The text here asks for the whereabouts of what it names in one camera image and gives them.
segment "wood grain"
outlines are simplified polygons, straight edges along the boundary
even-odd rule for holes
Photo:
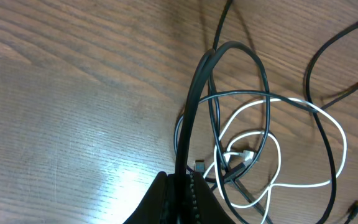
[[[122,223],[156,173],[173,172],[175,120],[198,60],[212,45],[224,3],[0,0],[0,223]],[[266,67],[271,92],[302,98],[312,55],[357,20],[358,1],[235,1],[220,43],[251,46]],[[219,90],[260,88],[256,66],[235,50],[214,74]],[[358,30],[316,64],[316,103],[357,81]],[[224,118],[251,99],[222,99]],[[309,114],[283,103],[272,106],[272,131],[283,151],[279,181],[328,179],[328,159]],[[349,143],[328,221],[342,223],[358,198],[358,91],[328,112]],[[261,107],[250,108],[224,142],[262,123]],[[341,136],[329,121],[323,123],[339,164]],[[211,162],[212,143],[207,106],[201,105],[188,163]],[[267,143],[242,180],[255,194],[274,172],[273,147]],[[232,201],[244,203],[227,189]],[[329,193],[329,186],[274,189],[270,216],[275,223],[314,223]],[[261,219],[254,210],[239,212],[251,223]]]

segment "brown wood surface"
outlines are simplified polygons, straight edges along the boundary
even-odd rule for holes
[[[0,223],[122,223],[156,173],[172,173],[172,134],[198,60],[210,48],[225,1],[0,0]],[[312,55],[358,20],[358,1],[235,1],[220,43],[238,40],[262,59],[271,92],[302,98]],[[260,89],[257,67],[231,50],[214,70],[218,90]],[[318,105],[358,81],[358,30],[330,47],[311,79]],[[252,96],[221,100],[223,119]],[[358,198],[358,91],[328,109],[349,153],[328,223],[342,223]],[[337,167],[341,136],[326,119]],[[242,113],[224,142],[263,124]],[[321,182],[329,166],[308,113],[272,105],[283,167],[278,181]],[[254,146],[256,138],[242,145]],[[200,106],[188,163],[212,161],[207,106]],[[242,179],[254,193],[277,164],[268,141]],[[233,202],[245,203],[227,186]],[[314,223],[330,186],[273,190],[275,223]],[[261,216],[239,210],[251,223]]]

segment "tangled cable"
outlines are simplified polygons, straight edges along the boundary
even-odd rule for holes
[[[299,100],[296,98],[286,98],[284,96],[280,96],[274,93],[269,92],[269,83],[267,81],[266,72],[263,66],[262,61],[259,59],[259,57],[253,52],[250,48],[245,46],[244,44],[240,42],[235,41],[229,41],[224,44],[222,44],[219,48],[218,42],[219,42],[219,36],[221,33],[221,29],[223,27],[223,22],[226,17],[226,14],[230,8],[230,5],[232,3],[232,0],[228,0],[226,2],[226,5],[224,7],[222,16],[219,20],[218,28],[216,30],[215,38],[214,38],[214,44],[213,48],[208,50],[201,58],[195,74],[193,76],[193,80],[190,85],[190,89],[188,92],[188,96],[186,99],[186,105],[183,115],[181,115],[177,121],[177,125],[175,127],[175,132],[173,136],[173,145],[174,150],[177,154],[177,160],[176,160],[176,166],[175,166],[175,173],[176,174],[185,174],[186,170],[188,172],[193,172],[193,170],[187,165],[187,158],[188,158],[188,150],[190,145],[190,137],[191,137],[191,131],[193,129],[193,123],[195,120],[196,111],[198,108],[199,103],[203,103],[205,101],[208,101],[209,106],[209,116],[211,120],[214,140],[215,140],[215,147],[214,147],[214,163],[210,165],[207,172],[204,174],[205,181],[208,183],[214,184],[211,187],[211,190],[214,190],[216,187],[219,189],[219,193],[221,194],[222,198],[225,200],[226,204],[228,205],[229,209],[232,211],[232,213],[242,222],[242,223],[248,223],[245,221],[235,210],[234,207],[237,208],[249,208],[254,207],[261,215],[263,215],[263,219],[261,223],[264,223],[264,221],[268,222],[269,224],[273,223],[270,219],[270,217],[267,215],[270,205],[270,195],[272,191],[272,187],[274,186],[281,186],[281,187],[320,187],[323,185],[331,184],[331,196],[329,199],[329,203],[326,207],[326,210],[324,211],[322,217],[317,221],[317,223],[324,223],[327,219],[329,214],[331,213],[331,210],[334,205],[335,197],[336,197],[336,178],[339,176],[339,174],[342,172],[345,161],[346,161],[346,151],[347,151],[347,142],[346,142],[346,136],[339,125],[339,123],[332,118],[330,115],[328,115],[324,110],[339,100],[349,96],[351,93],[358,90],[358,83],[351,86],[345,91],[342,91],[341,93],[338,93],[339,97],[337,97],[335,100],[332,100],[330,103],[322,106],[321,108],[315,106],[312,102],[312,98],[310,95],[310,76],[311,71],[313,69],[314,64],[316,63],[318,57],[324,52],[326,48],[328,48],[333,42],[337,41],[341,37],[345,36],[346,34],[350,33],[351,31],[358,28],[358,22],[351,25],[350,27],[344,29],[342,32],[335,35],[333,38],[331,38],[327,43],[325,43],[313,56],[311,59],[311,62],[308,65],[308,68],[306,69],[305,73],[305,92],[306,92],[306,99],[305,100]],[[217,92],[216,91],[216,85],[214,83],[213,79],[213,68],[218,63],[219,59],[225,54],[225,52],[229,49],[238,49],[243,52],[245,52],[247,55],[249,55],[256,65],[259,68],[262,81],[264,84],[264,91],[257,91],[257,90],[233,90],[233,91],[222,91]],[[203,87],[205,86],[206,82],[208,81],[208,95],[206,97],[201,97],[201,92],[203,90]],[[227,122],[224,129],[221,131],[221,118],[220,118],[220,108],[219,108],[219,97],[222,96],[229,96],[229,95],[238,95],[238,94],[250,94],[250,95],[261,95],[264,96],[264,100],[255,101],[253,103],[249,103],[248,105],[244,105],[240,109],[238,109],[230,118],[230,120]],[[284,101],[286,103],[289,103],[293,106],[296,106],[299,109],[303,109],[305,111],[308,111],[313,114],[313,118],[316,121],[316,125],[320,131],[321,137],[324,141],[324,145],[327,150],[328,159],[329,159],[329,165],[330,165],[330,171],[331,171],[331,180],[318,183],[318,184],[308,184],[308,185],[297,185],[297,184],[276,184],[275,179],[277,178],[278,173],[280,172],[280,166],[281,166],[281,152],[280,152],[280,146],[278,144],[277,139],[275,136],[270,132],[270,102],[274,101]],[[233,119],[237,116],[238,113],[240,113],[242,110],[253,106],[257,104],[265,103],[265,127],[261,131],[253,131],[249,133],[243,133],[240,136],[234,138],[226,148],[226,152],[223,150],[223,146],[221,144],[221,138],[223,137],[224,133],[226,132],[227,128],[233,121]],[[321,113],[322,115],[326,116],[328,119],[330,119],[339,129],[342,138],[343,138],[343,156],[342,156],[342,162],[341,166],[336,172],[335,163],[333,159],[333,154],[331,151],[331,146],[329,144],[327,135],[325,134],[324,128],[321,124],[321,121],[319,120],[318,113]],[[229,165],[229,158],[230,156],[239,155],[238,152],[230,152],[231,146],[238,141],[240,138],[244,138],[250,135],[256,135],[260,134],[262,135],[262,140],[259,145],[259,149],[256,152],[255,156],[252,158],[252,162],[245,166],[244,163],[241,163],[234,168],[231,168]],[[241,185],[241,183],[238,181],[241,177],[243,177],[250,169],[253,167],[253,165],[256,163],[256,161],[259,159],[260,154],[262,153],[267,138],[270,137],[273,139],[277,146],[277,152],[278,152],[278,167],[276,170],[276,173],[266,189],[263,191],[263,193],[255,199],[252,194],[249,193],[249,191]],[[221,172],[221,167],[223,166],[223,169],[225,171],[225,175],[223,176]],[[207,177],[208,172],[214,167],[215,170],[215,176],[216,178],[209,178]],[[226,189],[224,187],[224,184],[231,183],[235,186],[235,188],[240,191],[242,196],[250,203],[248,205],[236,205],[230,202]],[[266,205],[266,211],[264,208],[260,205],[259,201],[261,198],[263,198],[264,195],[267,194],[267,205]]]

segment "white cable loop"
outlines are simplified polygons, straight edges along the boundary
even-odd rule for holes
[[[303,104],[306,104],[312,108],[314,108],[315,110],[317,110],[319,113],[321,113],[322,115],[324,115],[325,117],[327,117],[329,120],[331,120],[335,126],[338,128],[339,132],[341,133],[342,135],[342,140],[343,140],[343,155],[342,155],[342,162],[341,162],[341,165],[339,166],[339,169],[338,171],[336,172],[336,177],[339,177],[339,175],[341,174],[343,168],[344,168],[344,165],[345,165],[345,161],[346,161],[346,152],[347,152],[347,141],[346,141],[346,135],[345,135],[345,132],[344,130],[342,129],[341,125],[332,117],[330,116],[329,114],[327,114],[325,111],[323,111],[322,109],[318,108],[316,105],[312,104],[312,103],[309,103],[305,100],[300,100],[300,99],[297,99],[297,98],[289,98],[289,100],[292,100],[292,101],[296,101],[296,102],[299,102],[299,103],[303,103]],[[276,98],[272,98],[270,99],[270,102],[276,102],[276,101],[281,101],[280,99],[276,99]],[[255,101],[255,102],[252,102],[252,103],[249,103],[249,104],[246,104],[244,106],[242,106],[241,108],[239,108],[236,112],[234,112],[234,114],[230,117],[229,121],[227,122],[227,124],[225,125],[224,129],[222,130],[221,134],[219,135],[219,140],[222,139],[222,137],[224,136],[224,134],[226,133],[228,127],[230,126],[230,124],[233,122],[234,118],[243,110],[247,109],[248,107],[251,107],[251,106],[254,106],[254,105],[258,105],[258,104],[261,104],[261,103],[265,103],[265,100],[259,100],[259,101]],[[247,132],[247,133],[243,133],[243,134],[240,134],[238,137],[234,138],[229,144],[228,144],[228,147],[226,149],[226,153],[224,154],[224,157],[225,157],[225,160],[228,162],[229,159],[230,159],[230,156],[232,155],[239,155],[238,152],[230,152],[231,150],[231,146],[238,140],[242,139],[242,138],[245,138],[247,136],[251,136],[251,135],[256,135],[256,134],[263,134],[264,131],[252,131],[252,132]],[[277,141],[277,139],[270,133],[268,133],[268,137],[272,138],[274,143],[276,144],[276,147],[277,147],[277,155],[278,155],[278,164],[277,164],[277,170],[273,176],[273,178],[271,179],[269,185],[266,187],[266,189],[262,192],[262,194],[259,196],[259,198],[257,200],[255,200],[254,202],[248,204],[248,205],[236,205],[234,203],[231,203],[231,205],[233,207],[236,207],[236,208],[250,208],[252,206],[254,206],[256,203],[258,203],[264,196],[265,194],[267,193],[267,203],[266,203],[266,209],[265,209],[265,213],[264,213],[264,217],[262,219],[262,222],[261,223],[264,223],[265,220],[266,220],[266,217],[267,217],[267,214],[268,214],[268,211],[269,211],[269,205],[270,205],[270,198],[271,198],[271,191],[272,191],[272,187],[276,187],[276,186],[279,186],[279,187],[293,187],[293,188],[312,188],[312,187],[321,187],[321,186],[324,186],[324,185],[328,185],[329,183],[331,183],[331,180],[327,180],[325,182],[321,182],[321,183],[317,183],[317,184],[274,184],[277,176],[278,176],[278,173],[280,172],[280,169],[281,169],[281,151],[280,151],[280,145]],[[223,193],[222,193],[222,188],[221,188],[221,184],[219,182],[219,178],[218,178],[218,168],[217,168],[217,165],[216,165],[216,159],[217,159],[217,147],[215,146],[214,147],[214,162],[208,167],[208,169],[206,170],[206,172],[204,173],[204,178],[206,178],[207,174],[210,172],[210,170],[212,169],[212,167],[215,167],[215,176],[216,176],[216,182],[217,182],[217,185],[218,185],[218,189],[219,189],[219,192],[223,198]]]

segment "tabletop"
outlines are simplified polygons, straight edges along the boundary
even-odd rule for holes
[[[159,171],[175,165],[173,130],[202,54],[211,48],[225,1],[0,0],[0,223],[122,223]],[[234,1],[222,44],[248,45],[266,68],[270,91],[303,98],[303,76],[329,38],[358,21],[358,1]],[[261,89],[252,59],[230,50],[214,69],[218,91]],[[333,44],[311,77],[317,105],[358,81],[358,29]],[[259,97],[221,99],[225,121]],[[262,128],[263,108],[241,113],[227,131]],[[349,151],[337,179],[328,223],[343,223],[358,199],[358,91],[327,112],[344,128]],[[271,131],[280,141],[280,182],[328,180],[323,140],[310,114],[272,104]],[[341,135],[323,125],[341,161]],[[258,138],[236,147],[255,148]],[[277,153],[268,140],[241,179],[257,195]],[[213,160],[208,107],[200,105],[188,164]],[[233,202],[246,203],[230,185]],[[315,223],[330,186],[273,189],[275,223]],[[218,201],[233,218],[219,193]],[[261,216],[238,210],[251,223]]]

